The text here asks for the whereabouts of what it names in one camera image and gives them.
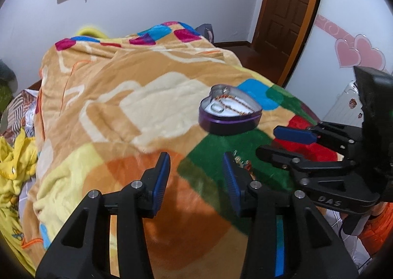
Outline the striped brown cloth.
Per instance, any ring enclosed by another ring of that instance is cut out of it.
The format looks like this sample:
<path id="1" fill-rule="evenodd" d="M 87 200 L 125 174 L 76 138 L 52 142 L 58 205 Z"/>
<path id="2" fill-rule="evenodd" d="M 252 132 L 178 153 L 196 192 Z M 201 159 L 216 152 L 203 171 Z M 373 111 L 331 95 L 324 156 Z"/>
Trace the striped brown cloth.
<path id="1" fill-rule="evenodd" d="M 27 137 L 35 136 L 34 118 L 38 91 L 24 89 L 8 104 L 1 116 L 1 136 L 13 146 L 21 130 Z"/>

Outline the white wardrobe door pink hearts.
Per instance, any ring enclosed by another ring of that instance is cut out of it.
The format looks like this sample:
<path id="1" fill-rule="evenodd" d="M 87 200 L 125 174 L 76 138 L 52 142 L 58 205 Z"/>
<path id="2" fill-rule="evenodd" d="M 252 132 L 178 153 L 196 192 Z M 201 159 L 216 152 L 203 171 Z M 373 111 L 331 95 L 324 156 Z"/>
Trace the white wardrobe door pink hearts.
<path id="1" fill-rule="evenodd" d="M 385 0 L 320 0 L 286 90 L 325 117 L 354 66 L 392 73 L 392 11 Z"/>

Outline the grey purple bag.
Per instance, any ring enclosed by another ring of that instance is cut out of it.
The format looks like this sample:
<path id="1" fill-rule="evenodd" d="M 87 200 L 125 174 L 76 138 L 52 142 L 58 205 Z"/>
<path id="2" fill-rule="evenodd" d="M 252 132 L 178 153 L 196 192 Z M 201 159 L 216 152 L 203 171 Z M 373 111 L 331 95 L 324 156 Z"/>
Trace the grey purple bag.
<path id="1" fill-rule="evenodd" d="M 214 31 L 212 24 L 201 24 L 195 28 L 195 31 L 206 38 L 210 43 L 214 43 Z"/>

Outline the colourful plush patchwork blanket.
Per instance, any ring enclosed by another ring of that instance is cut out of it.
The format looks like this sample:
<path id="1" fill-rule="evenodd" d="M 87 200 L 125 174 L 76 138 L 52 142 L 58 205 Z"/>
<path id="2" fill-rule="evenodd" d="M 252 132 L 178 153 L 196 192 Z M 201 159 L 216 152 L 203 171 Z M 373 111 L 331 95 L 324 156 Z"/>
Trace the colourful plush patchwork blanket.
<path id="1" fill-rule="evenodd" d="M 23 248 L 34 267 L 90 190 L 120 191 L 167 152 L 163 204 L 144 221 L 155 277 L 238 278 L 250 222 L 230 205 L 223 153 L 236 153 L 259 180 L 285 191 L 293 187 L 290 177 L 259 161 L 258 146 L 279 146 L 311 161 L 338 158 L 317 144 L 276 140 L 274 127 L 304 129 L 317 117 L 184 23 L 125 38 L 65 38 L 44 54 L 40 75 L 36 181 L 21 218 Z M 255 129 L 217 136 L 199 125 L 200 102 L 216 84 L 237 87 L 261 104 Z"/>

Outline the pile of clothes and boxes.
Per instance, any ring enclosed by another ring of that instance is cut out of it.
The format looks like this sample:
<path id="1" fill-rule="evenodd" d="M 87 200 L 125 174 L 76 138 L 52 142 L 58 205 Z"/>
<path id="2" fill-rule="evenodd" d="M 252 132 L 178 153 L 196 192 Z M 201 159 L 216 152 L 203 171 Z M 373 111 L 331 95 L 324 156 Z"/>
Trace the pile of clothes and boxes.
<path id="1" fill-rule="evenodd" d="M 13 99 L 10 84 L 16 80 L 16 75 L 9 66 L 0 61 L 0 111 L 3 113 Z"/>

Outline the orange jacket sleeve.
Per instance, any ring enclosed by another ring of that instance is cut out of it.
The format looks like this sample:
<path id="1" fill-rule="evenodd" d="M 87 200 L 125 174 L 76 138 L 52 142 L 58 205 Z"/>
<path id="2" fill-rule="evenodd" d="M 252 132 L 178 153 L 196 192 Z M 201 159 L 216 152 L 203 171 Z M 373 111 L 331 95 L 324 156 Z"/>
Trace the orange jacket sleeve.
<path id="1" fill-rule="evenodd" d="M 382 247 L 392 230 L 392 203 L 381 202 L 372 208 L 359 238 L 370 256 Z"/>

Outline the white suitcase with stickers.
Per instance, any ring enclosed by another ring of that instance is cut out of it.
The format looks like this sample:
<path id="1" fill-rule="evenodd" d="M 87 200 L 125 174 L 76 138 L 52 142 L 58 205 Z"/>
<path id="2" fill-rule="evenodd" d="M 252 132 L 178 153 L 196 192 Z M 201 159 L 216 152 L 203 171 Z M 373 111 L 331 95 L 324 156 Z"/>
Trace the white suitcase with stickers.
<path id="1" fill-rule="evenodd" d="M 338 96 L 337 101 L 325 115 L 323 121 L 362 127 L 363 120 L 364 114 L 358 88 L 356 83 L 351 81 Z"/>

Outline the brown wooden door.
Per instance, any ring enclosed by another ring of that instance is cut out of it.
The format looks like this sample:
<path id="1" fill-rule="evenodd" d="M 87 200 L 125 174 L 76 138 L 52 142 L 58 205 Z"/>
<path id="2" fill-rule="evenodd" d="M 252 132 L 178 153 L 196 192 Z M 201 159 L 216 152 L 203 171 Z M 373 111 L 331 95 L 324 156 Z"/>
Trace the brown wooden door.
<path id="1" fill-rule="evenodd" d="M 252 48 L 260 54 L 257 71 L 283 85 L 308 36 L 318 0 L 262 0 Z"/>

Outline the colourful beaded charm jewelry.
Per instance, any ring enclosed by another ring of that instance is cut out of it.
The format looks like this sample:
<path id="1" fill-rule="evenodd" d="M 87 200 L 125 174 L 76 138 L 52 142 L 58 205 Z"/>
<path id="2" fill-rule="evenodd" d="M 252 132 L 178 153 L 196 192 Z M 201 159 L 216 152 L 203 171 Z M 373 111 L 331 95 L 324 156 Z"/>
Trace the colourful beaded charm jewelry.
<path id="1" fill-rule="evenodd" d="M 253 166 L 252 166 L 251 161 L 249 161 L 248 159 L 243 159 L 243 158 L 238 154 L 238 151 L 237 151 L 237 150 L 235 150 L 235 151 L 232 153 L 232 155 L 233 155 L 233 157 L 234 157 L 235 163 L 236 163 L 240 168 L 245 169 L 246 171 L 249 172 L 250 175 L 253 175 Z"/>

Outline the purple heart-shaped tin box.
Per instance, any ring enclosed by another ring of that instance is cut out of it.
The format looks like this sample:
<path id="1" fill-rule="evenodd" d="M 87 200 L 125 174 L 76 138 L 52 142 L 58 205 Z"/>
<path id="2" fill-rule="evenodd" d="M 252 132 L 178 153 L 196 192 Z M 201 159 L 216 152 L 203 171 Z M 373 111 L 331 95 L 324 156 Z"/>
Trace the purple heart-shaped tin box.
<path id="1" fill-rule="evenodd" d="M 214 135 L 238 135 L 256 128 L 262 107 L 250 95 L 227 84 L 211 87 L 198 108 L 198 123 Z"/>

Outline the yellow pillow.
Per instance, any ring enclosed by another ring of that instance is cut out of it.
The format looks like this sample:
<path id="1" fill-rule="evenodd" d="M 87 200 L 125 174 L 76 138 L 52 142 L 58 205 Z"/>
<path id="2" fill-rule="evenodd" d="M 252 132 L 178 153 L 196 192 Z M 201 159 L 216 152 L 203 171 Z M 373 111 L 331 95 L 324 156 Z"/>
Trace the yellow pillow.
<path id="1" fill-rule="evenodd" d="M 89 36 L 92 38 L 102 38 L 107 39 L 108 36 L 104 34 L 100 29 L 93 27 L 93 26 L 83 26 L 80 28 L 77 33 L 77 36 Z"/>

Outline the yellow cartoon bedsheet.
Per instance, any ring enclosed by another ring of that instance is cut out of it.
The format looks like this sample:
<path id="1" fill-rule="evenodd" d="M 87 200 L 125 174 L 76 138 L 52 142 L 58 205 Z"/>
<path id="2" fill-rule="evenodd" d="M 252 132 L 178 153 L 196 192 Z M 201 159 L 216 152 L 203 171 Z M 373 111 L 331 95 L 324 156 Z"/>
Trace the yellow cartoon bedsheet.
<path id="1" fill-rule="evenodd" d="M 35 275 L 35 268 L 23 248 L 25 235 L 19 220 L 18 202 L 23 185 L 35 175 L 37 159 L 35 138 L 28 137 L 23 129 L 13 145 L 1 137 L 1 234 L 30 275 Z"/>

